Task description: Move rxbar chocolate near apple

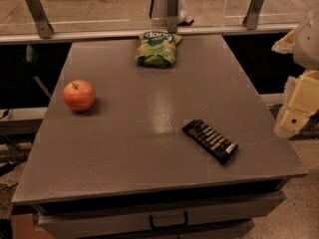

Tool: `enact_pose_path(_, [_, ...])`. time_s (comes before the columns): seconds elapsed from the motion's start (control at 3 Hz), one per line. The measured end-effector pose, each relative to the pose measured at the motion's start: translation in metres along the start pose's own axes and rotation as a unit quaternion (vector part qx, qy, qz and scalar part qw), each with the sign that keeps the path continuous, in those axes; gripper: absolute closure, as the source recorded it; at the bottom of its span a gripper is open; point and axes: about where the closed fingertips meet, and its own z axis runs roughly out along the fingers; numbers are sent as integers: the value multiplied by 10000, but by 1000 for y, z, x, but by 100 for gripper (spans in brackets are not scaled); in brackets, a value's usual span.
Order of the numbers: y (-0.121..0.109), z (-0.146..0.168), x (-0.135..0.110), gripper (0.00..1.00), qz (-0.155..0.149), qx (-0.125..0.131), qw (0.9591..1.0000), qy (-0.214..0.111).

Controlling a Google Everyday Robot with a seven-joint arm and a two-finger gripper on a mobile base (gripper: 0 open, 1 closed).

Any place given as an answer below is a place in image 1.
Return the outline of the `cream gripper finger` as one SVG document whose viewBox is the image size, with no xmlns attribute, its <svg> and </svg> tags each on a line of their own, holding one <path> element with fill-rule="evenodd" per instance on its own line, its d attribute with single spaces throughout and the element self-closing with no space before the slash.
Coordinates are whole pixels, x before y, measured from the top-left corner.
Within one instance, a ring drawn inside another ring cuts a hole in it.
<svg viewBox="0 0 319 239">
<path fill-rule="evenodd" d="M 271 50 L 279 54 L 292 54 L 296 30 L 292 29 L 283 38 L 275 42 Z"/>
<path fill-rule="evenodd" d="M 289 138 L 300 132 L 319 111 L 319 71 L 307 69 L 298 78 L 289 77 L 284 87 L 274 133 Z"/>
</svg>

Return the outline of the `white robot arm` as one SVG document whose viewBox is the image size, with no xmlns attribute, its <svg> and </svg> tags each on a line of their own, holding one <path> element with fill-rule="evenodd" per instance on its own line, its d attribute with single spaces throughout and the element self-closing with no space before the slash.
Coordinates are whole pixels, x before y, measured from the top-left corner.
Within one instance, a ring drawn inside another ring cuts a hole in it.
<svg viewBox="0 0 319 239">
<path fill-rule="evenodd" d="M 319 111 L 319 6 L 313 7 L 298 27 L 275 42 L 271 50 L 292 54 L 294 63 L 305 69 L 298 78 L 287 79 L 274 126 L 276 135 L 289 138 Z"/>
</svg>

